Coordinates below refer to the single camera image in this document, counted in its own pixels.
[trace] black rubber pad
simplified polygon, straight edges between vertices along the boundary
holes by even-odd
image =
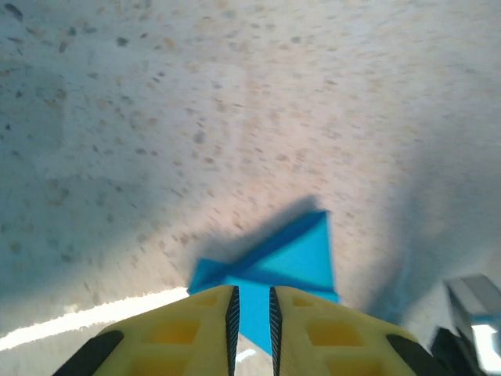
[[[240,293],[233,287],[232,296],[226,311],[226,353],[228,354],[228,376],[235,374],[236,343],[240,325]]]
[[[389,334],[386,336],[393,350],[400,355],[416,376],[452,376],[429,352],[419,343],[411,341],[400,335]]]
[[[54,376],[92,376],[123,338],[120,331],[109,331],[89,339]]]
[[[282,350],[282,313],[274,287],[269,289],[269,323],[272,332],[273,374],[279,376],[280,352]]]

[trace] black part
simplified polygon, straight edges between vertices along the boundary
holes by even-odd
[[[232,296],[226,310],[226,354],[228,355],[228,376],[235,374],[236,343],[240,326],[240,291],[233,286]]]
[[[465,337],[458,337],[449,329],[440,327],[431,344],[431,355],[457,376],[485,375],[473,358],[469,358],[470,346]]]
[[[282,313],[276,289],[269,289],[269,323],[272,334],[273,375],[280,374],[280,353],[282,350]]]
[[[393,350],[400,355],[416,376],[452,376],[431,354],[419,343],[397,334],[388,334],[386,339]]]
[[[92,376],[124,338],[108,331],[89,339],[53,376]]]

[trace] metal object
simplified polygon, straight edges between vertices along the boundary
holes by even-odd
[[[462,353],[489,375],[501,375],[501,291],[483,275],[445,283]]]

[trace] concrete floor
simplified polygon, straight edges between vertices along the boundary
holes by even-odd
[[[103,324],[16,329],[186,287],[312,207],[344,303],[424,344],[443,278],[501,269],[499,1],[12,1],[1,374],[51,374]]]

